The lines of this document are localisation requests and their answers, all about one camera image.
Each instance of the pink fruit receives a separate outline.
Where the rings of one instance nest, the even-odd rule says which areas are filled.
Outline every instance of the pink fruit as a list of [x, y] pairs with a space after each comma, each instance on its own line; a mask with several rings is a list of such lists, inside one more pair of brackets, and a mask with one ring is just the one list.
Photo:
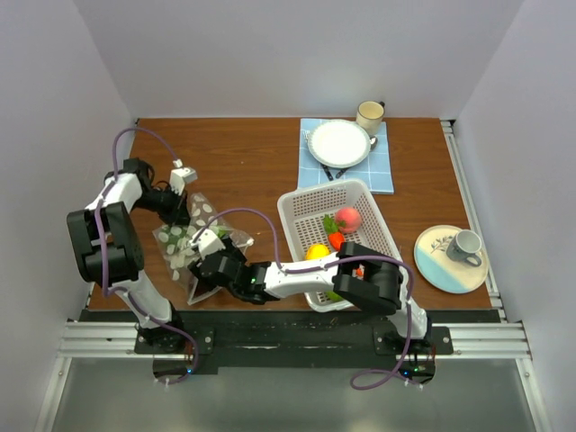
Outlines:
[[338, 210], [334, 219], [340, 232], [345, 234], [356, 231], [362, 225], [362, 216], [357, 209], [352, 207]]

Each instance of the white plastic basket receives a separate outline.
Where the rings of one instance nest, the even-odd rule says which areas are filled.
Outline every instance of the white plastic basket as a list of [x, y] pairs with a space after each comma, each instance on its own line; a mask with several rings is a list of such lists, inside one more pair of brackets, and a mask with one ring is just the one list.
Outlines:
[[[345, 234], [346, 241], [355, 241], [389, 257], [401, 259], [368, 187], [361, 180], [349, 179], [298, 189], [280, 197], [278, 212], [293, 261], [302, 261], [308, 248], [315, 243], [330, 248], [322, 219], [326, 214], [334, 216], [343, 207], [354, 207], [362, 215], [362, 225], [356, 232]], [[406, 284], [408, 274], [403, 268], [400, 272], [404, 281], [402, 284]], [[318, 312], [341, 311], [352, 306], [349, 301], [332, 301], [323, 292], [306, 293], [306, 300]]]

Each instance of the beige and blue plate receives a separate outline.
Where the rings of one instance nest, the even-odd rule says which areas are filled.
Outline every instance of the beige and blue plate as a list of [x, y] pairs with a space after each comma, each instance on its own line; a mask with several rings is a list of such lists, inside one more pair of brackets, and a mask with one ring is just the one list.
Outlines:
[[452, 225], [436, 225], [420, 234], [414, 247], [416, 266], [426, 280], [439, 290], [452, 294], [474, 291], [486, 280], [489, 268], [484, 247], [478, 253], [482, 259], [478, 267], [448, 258], [446, 248], [459, 231], [460, 228]]

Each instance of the brown wood tabletop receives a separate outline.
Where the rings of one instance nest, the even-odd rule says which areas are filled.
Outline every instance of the brown wood tabletop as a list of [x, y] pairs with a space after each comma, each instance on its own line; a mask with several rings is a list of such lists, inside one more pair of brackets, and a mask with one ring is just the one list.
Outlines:
[[[469, 228], [455, 172], [438, 119], [385, 119], [395, 193], [375, 195], [380, 210], [404, 261], [416, 268], [414, 243], [434, 225]], [[143, 119], [139, 126], [164, 137], [176, 154], [198, 172], [188, 192], [202, 192], [217, 211], [253, 207], [271, 217], [279, 230], [280, 258], [292, 261], [284, 238], [276, 202], [296, 188], [300, 119]], [[138, 132], [131, 155], [156, 169], [156, 179], [168, 179], [172, 159], [153, 137]], [[134, 210], [132, 220], [144, 248], [146, 272], [159, 292], [177, 309], [307, 310], [303, 295], [255, 306], [234, 299], [225, 290], [194, 306], [186, 303], [184, 289], [173, 282], [152, 231], [161, 226], [158, 216]], [[273, 259], [272, 232], [256, 215], [226, 217], [235, 228], [250, 233], [255, 244], [250, 261]], [[485, 285], [467, 294], [449, 294], [428, 283], [418, 271], [414, 298], [425, 309], [489, 309]], [[116, 296], [104, 299], [94, 288], [92, 310], [127, 309]]]

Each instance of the mug handle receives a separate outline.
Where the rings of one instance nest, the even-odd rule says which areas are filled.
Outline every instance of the mug handle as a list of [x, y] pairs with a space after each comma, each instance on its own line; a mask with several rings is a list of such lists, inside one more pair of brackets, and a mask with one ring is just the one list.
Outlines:
[[465, 259], [466, 264], [469, 264], [472, 267], [480, 267], [482, 265], [482, 259], [477, 255], [469, 255]]

